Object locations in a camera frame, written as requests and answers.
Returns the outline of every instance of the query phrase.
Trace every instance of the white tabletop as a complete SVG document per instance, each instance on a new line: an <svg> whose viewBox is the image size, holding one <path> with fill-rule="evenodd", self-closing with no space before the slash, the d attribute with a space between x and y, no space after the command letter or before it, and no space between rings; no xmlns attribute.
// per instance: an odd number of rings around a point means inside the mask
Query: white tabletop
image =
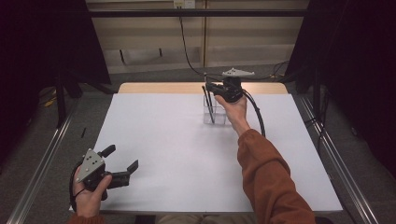
<svg viewBox="0 0 396 224"><path fill-rule="evenodd" d="M253 96L299 193L314 211L342 210L291 95ZM203 111L202 94L115 94L94 150L116 145L106 158L110 172L124 171L134 160L139 168L130 186L108 191L102 210L251 212L236 159L237 135L229 124L204 124ZM251 105L247 119L260 129Z"/></svg>

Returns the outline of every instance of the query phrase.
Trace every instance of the black curtain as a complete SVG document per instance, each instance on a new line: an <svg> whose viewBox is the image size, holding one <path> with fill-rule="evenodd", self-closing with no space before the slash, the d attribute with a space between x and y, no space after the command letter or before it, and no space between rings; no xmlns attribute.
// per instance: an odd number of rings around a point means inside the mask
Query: black curtain
<svg viewBox="0 0 396 224"><path fill-rule="evenodd" d="M304 19L286 75L300 92L316 78L324 84L396 177L396 2L319 2L312 0L308 9L331 13Z"/></svg>
<svg viewBox="0 0 396 224"><path fill-rule="evenodd" d="M0 1L0 162L35 112L38 93L62 73L110 83L84 0Z"/></svg>

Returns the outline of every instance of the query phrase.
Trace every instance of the finger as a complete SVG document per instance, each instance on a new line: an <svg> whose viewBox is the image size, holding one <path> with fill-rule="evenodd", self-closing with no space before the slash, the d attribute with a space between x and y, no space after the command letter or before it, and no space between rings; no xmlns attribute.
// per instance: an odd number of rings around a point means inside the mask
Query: finger
<svg viewBox="0 0 396 224"><path fill-rule="evenodd" d="M215 99L221 104L222 106L225 106L227 102L225 102L224 98L220 95L215 95Z"/></svg>
<svg viewBox="0 0 396 224"><path fill-rule="evenodd" d="M103 177L103 179L100 181L98 187L93 192L93 194L98 197L102 197L103 192L105 192L108 185L110 185L112 179L113 179L112 175L106 175L105 177Z"/></svg>
<svg viewBox="0 0 396 224"><path fill-rule="evenodd" d="M240 99L240 101L241 101L241 104L247 105L248 99L247 99L246 96L242 96L242 98Z"/></svg>
<svg viewBox="0 0 396 224"><path fill-rule="evenodd" d="M81 183L78 183L78 182L76 181L80 169L81 169L81 166L79 166L79 167L77 168L77 170L76 170L76 172L75 172L75 175L74 175L74 180L73 180L73 182L74 182L74 184L73 184L73 191L74 191L75 194L76 194L77 192L80 192L82 189L85 188L85 187L84 187L84 184L83 184L82 182L81 182Z"/></svg>

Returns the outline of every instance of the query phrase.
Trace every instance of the orange sleeve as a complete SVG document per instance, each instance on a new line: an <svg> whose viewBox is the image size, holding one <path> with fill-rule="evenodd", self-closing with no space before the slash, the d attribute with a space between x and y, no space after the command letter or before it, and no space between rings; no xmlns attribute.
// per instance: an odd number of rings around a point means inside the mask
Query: orange sleeve
<svg viewBox="0 0 396 224"><path fill-rule="evenodd" d="M238 140L243 188L258 223L315 223L315 216L296 191L290 168L274 145L255 130Z"/></svg>
<svg viewBox="0 0 396 224"><path fill-rule="evenodd" d="M102 216L96 217L78 217L77 214L73 214L70 217L67 224L104 224L105 218Z"/></svg>

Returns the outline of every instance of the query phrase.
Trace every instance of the gray carpet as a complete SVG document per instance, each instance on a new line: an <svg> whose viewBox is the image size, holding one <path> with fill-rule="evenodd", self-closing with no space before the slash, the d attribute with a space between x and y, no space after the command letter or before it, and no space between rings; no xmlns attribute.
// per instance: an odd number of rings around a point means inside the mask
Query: gray carpet
<svg viewBox="0 0 396 224"><path fill-rule="evenodd" d="M273 66L269 65L238 66L237 68L254 71L260 77L267 77L273 73ZM228 69L230 68L210 68L206 69L206 72L221 73ZM108 87L113 90L117 90L123 82L203 81L190 69L112 75L111 79L113 84L108 85ZM293 94L303 119L307 120L308 116L305 114L300 101L304 95L296 94L294 83L288 83L286 86L288 91ZM70 172L80 156L89 147L94 146L112 98L111 95L105 95L87 85L82 84L81 88L84 90L84 94L79 100L70 99L66 96L68 108L75 101L78 101L76 112L24 223L65 223L71 215L68 212L68 179ZM311 91L306 96L312 97ZM35 168L40 163L55 132L56 123L56 105L40 106L25 135L3 165L3 173L0 175L0 223L7 222L18 199L33 176ZM348 120L333 100L330 100L329 103L326 130L332 137L362 193L372 206L378 222L394 223L396 219L394 213L396 210L396 182L373 157L364 140L353 134ZM316 145L318 135L312 126L308 127L308 131ZM359 211L343 186L343 182L328 155L323 147L320 148L323 164L332 176L340 198L357 223L363 223ZM330 218L334 223L353 223L346 211L320 215ZM134 216L126 214L106 215L106 220L107 223L134 223Z"/></svg>

